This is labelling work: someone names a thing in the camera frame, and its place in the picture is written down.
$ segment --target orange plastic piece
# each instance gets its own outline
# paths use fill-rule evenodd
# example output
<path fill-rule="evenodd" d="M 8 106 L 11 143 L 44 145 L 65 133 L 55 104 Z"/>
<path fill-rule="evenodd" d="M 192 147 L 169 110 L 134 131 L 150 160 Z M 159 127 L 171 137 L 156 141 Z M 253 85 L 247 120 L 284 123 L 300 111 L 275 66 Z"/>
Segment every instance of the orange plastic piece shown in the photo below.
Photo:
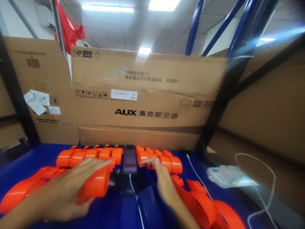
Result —
<path fill-rule="evenodd" d="M 213 229 L 246 229 L 238 214 L 229 205 L 219 200 L 214 200 L 213 204 L 218 210 Z"/>
<path fill-rule="evenodd" d="M 70 167 L 70 161 L 76 151 L 80 151 L 82 149 L 76 149 L 78 146 L 72 146 L 71 149 L 63 150 L 58 155 L 56 166 L 58 168 L 62 167 Z"/>
<path fill-rule="evenodd" d="M 58 168 L 62 167 L 71 167 L 74 168 L 82 160 L 93 157 L 98 159 L 106 160 L 107 158 L 114 158 L 115 164 L 120 165 L 123 148 L 119 148 L 119 145 L 115 145 L 114 148 L 105 145 L 104 148 L 100 148 L 99 145 L 96 145 L 93 149 L 89 149 L 88 146 L 85 146 L 83 149 L 76 149 L 77 146 L 73 146 L 69 150 L 63 150 L 56 162 Z"/>
<path fill-rule="evenodd" d="M 177 174 L 172 176 L 173 183 L 177 189 L 179 196 L 190 210 L 196 222 L 203 228 L 211 228 L 216 221 L 217 211 L 212 201 L 207 197 L 207 192 L 204 187 L 200 188 L 196 182 L 189 181 L 190 192 L 185 191 L 182 186 L 184 182 Z"/>
<path fill-rule="evenodd" d="M 162 165 L 167 167 L 169 173 L 171 173 L 172 172 L 172 163 L 171 163 L 171 160 L 169 159 L 169 157 L 158 155 L 158 158 L 159 158 L 160 162 L 162 163 Z"/>
<path fill-rule="evenodd" d="M 79 163 L 82 162 L 82 160 L 84 160 L 85 158 L 85 155 L 87 153 L 87 148 L 89 146 L 86 146 L 83 150 L 80 150 L 80 151 L 76 151 L 74 153 L 74 155 L 72 156 L 71 158 L 71 161 L 70 161 L 70 167 L 71 168 L 74 168 L 75 166 L 77 166 Z"/>
<path fill-rule="evenodd" d="M 166 156 L 173 156 L 172 153 L 170 151 L 167 151 L 167 150 L 162 150 L 162 153 Z"/>
<path fill-rule="evenodd" d="M 105 158 L 111 163 L 104 168 L 96 171 L 84 184 L 78 193 L 77 204 L 82 204 L 90 197 L 104 197 L 109 183 L 110 173 L 115 167 L 115 158 Z M 32 177 L 20 181 L 5 195 L 0 204 L 0 213 L 6 214 L 24 198 L 33 194 L 45 186 L 49 180 L 55 179 L 70 169 L 59 169 L 57 167 L 41 168 Z"/>
<path fill-rule="evenodd" d="M 159 158 L 160 162 L 167 167 L 170 173 L 182 173 L 182 164 L 180 159 L 178 157 L 174 157 L 170 151 L 160 151 L 157 149 L 150 149 L 148 147 L 144 149 L 143 147 L 136 146 L 136 152 L 139 165 L 142 160 L 148 157 L 155 157 Z"/>
<path fill-rule="evenodd" d="M 105 157 L 111 157 L 111 151 L 113 148 L 107 148 L 106 145 L 105 148 L 101 148 L 101 152 L 99 153 L 99 159 L 105 158 Z"/>
<path fill-rule="evenodd" d="M 52 179 L 54 176 L 56 176 L 56 173 L 59 170 L 60 169 L 58 168 L 44 167 L 41 168 L 32 177 L 20 181 L 18 184 L 12 187 L 11 190 L 3 198 L 0 204 L 0 212 L 2 214 L 9 212 L 24 198 L 41 189 L 46 184 L 45 179 Z"/>
<path fill-rule="evenodd" d="M 115 164 L 120 165 L 121 164 L 121 158 L 123 154 L 122 148 L 114 148 L 112 150 L 111 158 L 115 158 Z"/>
<path fill-rule="evenodd" d="M 246 229 L 240 217 L 229 205 L 207 197 L 207 191 L 199 181 L 187 180 L 191 189 L 187 192 L 182 188 L 184 182 L 177 174 L 171 177 L 177 192 L 199 226 L 213 229 Z"/>
<path fill-rule="evenodd" d="M 99 153 L 101 151 L 101 149 L 98 148 L 99 145 L 96 145 L 93 149 L 88 149 L 86 154 L 85 154 L 85 158 L 84 159 L 87 159 L 87 158 L 98 158 L 99 156 Z"/>
<path fill-rule="evenodd" d="M 153 151 L 153 149 L 148 148 L 148 147 L 145 147 L 145 151 L 147 151 L 148 153 L 155 153 L 155 152 Z"/>
<path fill-rule="evenodd" d="M 182 164 L 178 157 L 170 156 L 169 159 L 172 163 L 172 173 L 181 174 L 182 173 Z"/>

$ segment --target phone screen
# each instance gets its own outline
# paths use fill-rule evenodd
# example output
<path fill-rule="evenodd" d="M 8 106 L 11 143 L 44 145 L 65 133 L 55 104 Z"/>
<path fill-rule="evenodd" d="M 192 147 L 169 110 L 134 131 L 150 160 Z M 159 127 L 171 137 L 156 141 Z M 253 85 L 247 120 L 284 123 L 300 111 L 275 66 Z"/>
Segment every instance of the phone screen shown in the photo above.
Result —
<path fill-rule="evenodd" d="M 134 147 L 125 147 L 123 173 L 134 174 L 137 173 L 137 170 L 136 149 Z"/>

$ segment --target charging cable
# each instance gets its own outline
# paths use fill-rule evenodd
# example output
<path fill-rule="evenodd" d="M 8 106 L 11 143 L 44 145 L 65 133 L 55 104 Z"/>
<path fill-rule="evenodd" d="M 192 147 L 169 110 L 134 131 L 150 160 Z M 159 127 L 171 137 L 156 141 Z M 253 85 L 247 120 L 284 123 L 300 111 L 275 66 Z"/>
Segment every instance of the charging cable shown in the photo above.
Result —
<path fill-rule="evenodd" d="M 189 155 L 187 154 L 186 156 L 187 156 L 187 158 L 188 158 L 188 161 L 189 161 L 190 164 L 191 164 L 192 169 L 194 170 L 194 167 L 193 167 L 193 165 L 192 165 L 192 163 L 191 163 L 191 160 L 190 160 Z M 207 189 L 207 187 L 206 187 L 206 185 L 204 184 L 204 182 L 200 179 L 200 177 L 198 176 L 198 174 L 196 173 L 195 170 L 194 170 L 194 172 L 195 172 L 195 174 L 197 175 L 197 177 L 199 178 L 199 180 L 201 181 L 201 183 L 203 184 L 203 186 L 206 188 L 207 194 L 209 195 L 210 199 L 213 200 L 212 197 L 211 197 L 211 195 L 210 195 L 210 193 L 209 193 L 209 191 L 208 191 L 208 189 Z"/>
<path fill-rule="evenodd" d="M 255 157 L 253 157 L 253 156 L 251 156 L 251 155 L 249 155 L 249 154 L 245 154 L 245 153 L 238 153 L 238 154 L 235 155 L 235 161 L 236 161 L 236 163 L 237 163 L 237 167 L 238 167 L 238 168 L 239 168 L 239 163 L 238 163 L 238 161 L 237 161 L 237 157 L 238 157 L 239 155 L 245 155 L 245 156 L 249 156 L 249 157 L 254 158 L 255 160 L 257 160 L 257 161 L 259 161 L 260 163 L 262 163 L 264 166 L 266 166 L 266 167 L 270 170 L 270 172 L 272 173 L 272 175 L 273 175 L 271 194 L 270 194 L 270 197 L 269 197 L 269 200 L 268 200 L 267 205 L 265 204 L 263 198 L 261 197 L 260 192 L 258 191 L 257 187 L 254 185 L 254 183 L 253 183 L 253 181 L 252 181 L 252 179 L 251 179 L 251 182 L 252 182 L 252 184 L 253 184 L 253 187 L 255 188 L 255 190 L 256 190 L 258 196 L 260 197 L 260 200 L 261 200 L 261 202 L 262 202 L 262 204 L 263 204 L 263 206 L 264 206 L 264 209 L 262 209 L 262 210 L 260 210 L 260 211 L 258 211 L 258 212 L 252 213 L 251 215 L 248 216 L 247 222 L 248 222 L 249 227 L 252 229 L 252 227 L 251 227 L 251 225 L 250 225 L 250 219 L 251 219 L 252 217 L 254 217 L 254 216 L 256 216 L 256 215 L 259 215 L 259 214 L 261 214 L 261 213 L 263 213 L 263 212 L 266 212 L 267 215 L 269 216 L 269 218 L 270 218 L 270 220 L 271 220 L 273 226 L 274 226 L 276 229 L 278 229 L 277 226 L 275 225 L 275 223 L 274 223 L 274 221 L 273 221 L 273 219 L 272 219 L 270 213 L 269 213 L 269 210 L 268 210 L 268 209 L 270 208 L 270 206 L 271 206 L 271 202 L 272 202 L 272 199 L 273 199 L 273 196 L 274 196 L 274 192 L 275 192 L 275 184 L 276 184 L 276 175 L 275 175 L 275 173 L 274 173 L 273 170 L 272 170 L 268 165 L 266 165 L 264 162 L 262 162 L 261 160 L 255 158 Z"/>
<path fill-rule="evenodd" d="M 135 194 L 136 200 L 137 200 L 137 202 L 138 202 L 137 195 L 136 195 L 136 193 L 134 192 L 134 189 L 133 189 L 133 186 L 132 186 L 132 182 L 131 182 L 131 174 L 129 174 L 129 182 L 130 182 L 130 185 L 131 185 L 132 191 L 133 191 L 133 193 Z M 140 209 L 139 202 L 138 202 L 138 208 L 139 208 L 139 212 L 140 212 L 140 218 L 141 218 L 142 228 L 143 228 L 143 229 L 145 229 L 145 228 L 144 228 L 144 224 L 143 224 L 143 219 L 142 219 L 142 214 L 141 214 L 141 209 Z"/>

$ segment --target blue table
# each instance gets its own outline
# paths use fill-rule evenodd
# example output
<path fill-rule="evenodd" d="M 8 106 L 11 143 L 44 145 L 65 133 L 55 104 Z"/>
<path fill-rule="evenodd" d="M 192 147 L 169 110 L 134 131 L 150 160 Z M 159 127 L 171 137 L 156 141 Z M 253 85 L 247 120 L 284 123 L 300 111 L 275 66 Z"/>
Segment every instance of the blue table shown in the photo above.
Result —
<path fill-rule="evenodd" d="M 0 170 L 0 200 L 19 181 L 34 175 L 40 168 L 56 166 L 56 159 L 64 149 L 70 149 L 70 145 L 40 144 L 30 152 L 21 156 L 8 166 Z M 172 151 L 174 156 L 180 158 L 183 173 L 179 175 L 186 184 L 186 179 L 199 180 L 194 173 L 186 156 Z M 211 182 L 206 174 L 207 167 L 195 156 L 190 156 L 194 169 L 207 186 L 213 199 L 224 201 L 230 205 L 242 218 L 246 228 L 249 210 L 230 192 Z M 104 198 L 96 199 L 86 217 L 75 219 L 70 222 L 39 222 L 31 228 L 107 228 L 107 229 L 141 229 L 142 223 L 139 214 L 141 209 L 145 229 L 178 228 L 177 221 L 169 208 L 160 199 L 156 188 L 156 173 L 154 170 L 139 168 L 137 176 L 145 180 L 146 188 L 138 193 L 136 200 L 128 183 L 126 190 L 108 190 Z M 252 229 L 264 228 L 255 218 L 251 220 Z"/>

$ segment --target fluorescent light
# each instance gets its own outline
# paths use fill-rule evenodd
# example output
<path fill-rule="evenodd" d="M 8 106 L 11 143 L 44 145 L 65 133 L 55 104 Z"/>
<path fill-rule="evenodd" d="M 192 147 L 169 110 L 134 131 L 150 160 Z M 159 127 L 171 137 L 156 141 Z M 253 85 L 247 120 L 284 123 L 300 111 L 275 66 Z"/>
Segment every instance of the fluorescent light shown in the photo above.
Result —
<path fill-rule="evenodd" d="M 82 5 L 83 10 L 108 11 L 108 12 L 128 12 L 133 13 L 133 8 L 99 6 L 99 5 Z"/>
<path fill-rule="evenodd" d="M 274 41 L 275 38 L 261 38 L 261 41 Z"/>
<path fill-rule="evenodd" d="M 148 54 L 150 54 L 151 50 L 152 50 L 151 48 L 141 47 L 139 49 L 139 54 L 146 54 L 146 55 L 148 55 Z"/>
<path fill-rule="evenodd" d="M 174 11 L 180 0 L 150 0 L 148 10 Z"/>

